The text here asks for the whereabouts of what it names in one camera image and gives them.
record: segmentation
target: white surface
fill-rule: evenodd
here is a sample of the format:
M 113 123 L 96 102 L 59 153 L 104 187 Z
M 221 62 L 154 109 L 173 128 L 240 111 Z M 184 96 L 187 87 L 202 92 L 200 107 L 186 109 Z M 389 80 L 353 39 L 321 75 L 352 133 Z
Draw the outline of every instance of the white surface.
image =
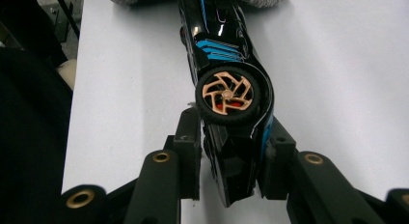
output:
M 275 115 L 297 148 L 328 156 L 381 199 L 409 187 L 408 2 L 286 0 L 245 11 Z M 85 0 L 64 191 L 93 183 L 111 192 L 175 134 L 194 99 L 179 27 L 176 2 Z M 201 201 L 182 202 L 182 223 L 289 222 L 284 202 L 258 196 L 224 209 L 206 158 L 201 191 Z

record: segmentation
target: black toy car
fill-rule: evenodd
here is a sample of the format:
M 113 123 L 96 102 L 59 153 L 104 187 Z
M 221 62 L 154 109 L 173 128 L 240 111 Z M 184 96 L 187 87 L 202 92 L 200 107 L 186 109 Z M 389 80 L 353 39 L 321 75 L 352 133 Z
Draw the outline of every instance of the black toy car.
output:
M 234 0 L 177 0 L 204 149 L 225 206 L 253 194 L 274 93 Z

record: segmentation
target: car body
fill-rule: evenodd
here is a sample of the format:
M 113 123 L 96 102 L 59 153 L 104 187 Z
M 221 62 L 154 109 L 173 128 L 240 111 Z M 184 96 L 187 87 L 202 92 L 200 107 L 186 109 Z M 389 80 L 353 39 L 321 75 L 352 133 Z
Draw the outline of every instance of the car body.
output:
M 177 0 L 204 149 L 226 207 L 253 194 L 273 122 L 270 78 L 234 0 Z

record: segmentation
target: toy car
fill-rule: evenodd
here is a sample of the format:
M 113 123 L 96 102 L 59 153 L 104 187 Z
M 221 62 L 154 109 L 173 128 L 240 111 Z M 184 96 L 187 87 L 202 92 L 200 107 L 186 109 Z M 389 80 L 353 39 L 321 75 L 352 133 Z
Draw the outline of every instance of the toy car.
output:
M 204 150 L 226 207 L 253 194 L 274 93 L 233 0 L 177 0 Z

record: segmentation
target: white table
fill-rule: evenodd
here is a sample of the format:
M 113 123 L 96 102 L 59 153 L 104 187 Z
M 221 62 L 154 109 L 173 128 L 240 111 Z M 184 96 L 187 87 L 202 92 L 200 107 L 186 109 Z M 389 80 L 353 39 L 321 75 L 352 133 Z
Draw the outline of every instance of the white table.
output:
M 408 0 L 286 0 L 245 10 L 275 88 L 275 115 L 300 151 L 331 158 L 384 199 L 409 187 Z M 194 100 L 175 1 L 128 8 L 85 0 L 63 192 L 111 192 L 175 134 Z M 285 202 L 259 195 L 224 209 L 202 160 L 201 201 L 182 223 L 288 223 Z

